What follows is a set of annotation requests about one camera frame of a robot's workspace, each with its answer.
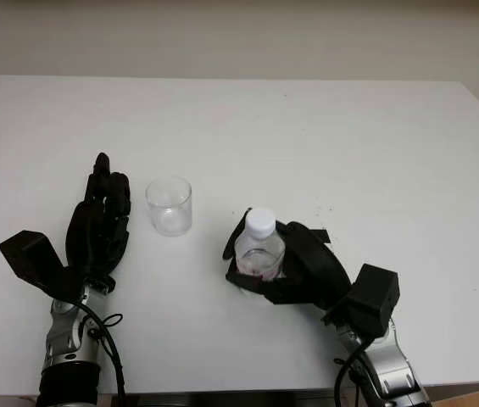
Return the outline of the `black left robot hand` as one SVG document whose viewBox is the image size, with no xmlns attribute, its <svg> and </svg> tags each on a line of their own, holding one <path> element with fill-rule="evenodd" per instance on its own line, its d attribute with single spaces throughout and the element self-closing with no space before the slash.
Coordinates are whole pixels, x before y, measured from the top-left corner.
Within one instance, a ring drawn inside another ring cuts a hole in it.
<svg viewBox="0 0 479 407">
<path fill-rule="evenodd" d="M 102 293 L 114 291 L 111 273 L 125 253 L 130 213 L 129 179 L 112 172 L 109 156 L 100 153 L 72 215 L 65 248 L 69 268 Z"/>
</svg>

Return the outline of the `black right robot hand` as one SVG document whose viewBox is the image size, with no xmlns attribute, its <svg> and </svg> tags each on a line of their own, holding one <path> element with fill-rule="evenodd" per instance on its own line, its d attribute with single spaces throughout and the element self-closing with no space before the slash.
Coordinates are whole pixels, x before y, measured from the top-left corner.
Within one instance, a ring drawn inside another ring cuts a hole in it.
<svg viewBox="0 0 479 407">
<path fill-rule="evenodd" d="M 281 275 L 266 282 L 257 276 L 240 274 L 237 269 L 235 241 L 245 229 L 241 219 L 226 243 L 223 260 L 230 261 L 226 280 L 273 304 L 313 304 L 328 310 L 345 297 L 352 283 L 327 246 L 331 239 L 325 229 L 310 229 L 290 221 L 276 222 L 276 232 L 285 243 Z"/>
</svg>

